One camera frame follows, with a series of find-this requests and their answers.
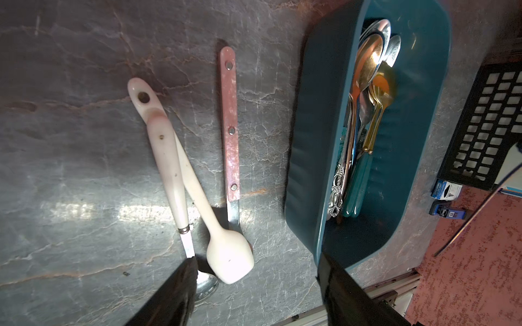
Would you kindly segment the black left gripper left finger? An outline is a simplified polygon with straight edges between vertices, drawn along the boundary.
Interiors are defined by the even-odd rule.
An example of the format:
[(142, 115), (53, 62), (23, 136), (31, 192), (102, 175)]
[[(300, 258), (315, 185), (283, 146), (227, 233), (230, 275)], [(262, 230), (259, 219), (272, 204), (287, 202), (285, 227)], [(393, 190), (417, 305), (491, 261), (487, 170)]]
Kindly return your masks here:
[(197, 259), (185, 259), (127, 325), (186, 325), (196, 302)]

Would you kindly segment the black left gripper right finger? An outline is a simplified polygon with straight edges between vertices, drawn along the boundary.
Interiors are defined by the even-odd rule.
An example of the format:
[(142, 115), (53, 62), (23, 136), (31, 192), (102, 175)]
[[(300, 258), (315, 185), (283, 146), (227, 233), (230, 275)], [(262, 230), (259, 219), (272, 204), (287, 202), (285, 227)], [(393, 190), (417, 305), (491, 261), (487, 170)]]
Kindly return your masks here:
[(317, 280), (329, 325), (409, 325), (391, 306), (376, 303), (332, 257), (319, 258)]

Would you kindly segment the patterned handle steel spoon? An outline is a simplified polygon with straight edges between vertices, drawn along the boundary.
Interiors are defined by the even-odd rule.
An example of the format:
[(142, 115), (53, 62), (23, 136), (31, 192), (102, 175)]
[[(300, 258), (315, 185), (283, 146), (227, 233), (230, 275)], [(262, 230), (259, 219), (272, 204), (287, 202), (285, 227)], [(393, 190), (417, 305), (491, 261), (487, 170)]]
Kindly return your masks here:
[(330, 199), (328, 203), (327, 220), (336, 217), (343, 205), (343, 185), (345, 184), (345, 175), (347, 171), (347, 153), (349, 145), (349, 135), (352, 129), (352, 102), (353, 97), (349, 97), (347, 105), (347, 113), (345, 116), (345, 126), (343, 127), (344, 135), (341, 138), (342, 150), (338, 158), (337, 168), (334, 174), (333, 185), (331, 189)]

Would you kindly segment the green handled spoon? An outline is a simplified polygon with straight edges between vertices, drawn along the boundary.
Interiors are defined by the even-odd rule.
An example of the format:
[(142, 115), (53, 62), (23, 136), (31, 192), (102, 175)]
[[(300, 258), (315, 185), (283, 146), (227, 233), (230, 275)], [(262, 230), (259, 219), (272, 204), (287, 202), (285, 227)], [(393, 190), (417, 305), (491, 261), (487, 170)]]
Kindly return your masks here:
[(390, 63), (390, 59), (385, 59), (380, 65), (371, 85), (368, 87), (368, 93), (375, 104), (375, 111), (362, 151), (349, 182), (345, 206), (342, 212), (343, 217), (358, 217), (362, 210), (379, 125), (382, 121), (384, 111), (394, 102), (396, 96), (396, 80), (392, 70), (393, 66), (394, 64)]

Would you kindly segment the white handled steel spoon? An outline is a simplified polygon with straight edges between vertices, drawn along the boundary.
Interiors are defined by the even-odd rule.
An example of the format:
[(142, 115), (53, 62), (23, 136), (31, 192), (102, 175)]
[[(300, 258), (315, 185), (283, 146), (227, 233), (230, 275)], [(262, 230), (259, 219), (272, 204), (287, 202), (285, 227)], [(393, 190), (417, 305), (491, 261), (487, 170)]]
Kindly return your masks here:
[(166, 115), (155, 113), (146, 122), (150, 145), (187, 258), (195, 258), (186, 194), (175, 131)]

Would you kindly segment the gold spoon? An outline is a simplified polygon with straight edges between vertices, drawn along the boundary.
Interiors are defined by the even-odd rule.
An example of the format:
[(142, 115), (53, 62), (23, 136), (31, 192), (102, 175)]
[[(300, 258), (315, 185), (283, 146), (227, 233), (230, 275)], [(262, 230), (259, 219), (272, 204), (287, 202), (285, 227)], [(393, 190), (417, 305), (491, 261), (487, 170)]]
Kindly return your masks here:
[(352, 80), (352, 86), (350, 95), (353, 97), (352, 102), (352, 129), (349, 135), (349, 145), (347, 153), (347, 171), (345, 175), (345, 184), (343, 185), (343, 205), (339, 211), (339, 215), (342, 215), (343, 207), (345, 206), (347, 190), (350, 179), (357, 163), (357, 142), (358, 133), (362, 127), (362, 123), (359, 122), (359, 97), (361, 93), (367, 89), (372, 82), (379, 65), (381, 64), (381, 55), (383, 52), (383, 37), (382, 34), (376, 33), (369, 36), (364, 43), (359, 47), (356, 55), (356, 64), (354, 69), (354, 75)]

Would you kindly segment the white handle steel spoon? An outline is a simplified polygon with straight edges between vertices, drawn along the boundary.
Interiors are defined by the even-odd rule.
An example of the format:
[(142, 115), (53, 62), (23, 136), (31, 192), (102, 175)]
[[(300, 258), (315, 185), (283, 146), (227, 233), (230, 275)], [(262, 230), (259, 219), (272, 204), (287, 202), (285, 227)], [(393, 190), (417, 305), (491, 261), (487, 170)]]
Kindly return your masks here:
[(369, 36), (378, 32), (380, 32), (380, 34), (382, 34), (383, 37), (383, 52), (381, 55), (381, 60), (383, 60), (387, 52), (388, 46), (390, 44), (390, 38), (392, 33), (391, 23), (388, 19), (375, 20), (374, 22), (369, 24), (368, 27), (366, 27), (360, 35), (360, 41), (358, 46), (360, 47)]

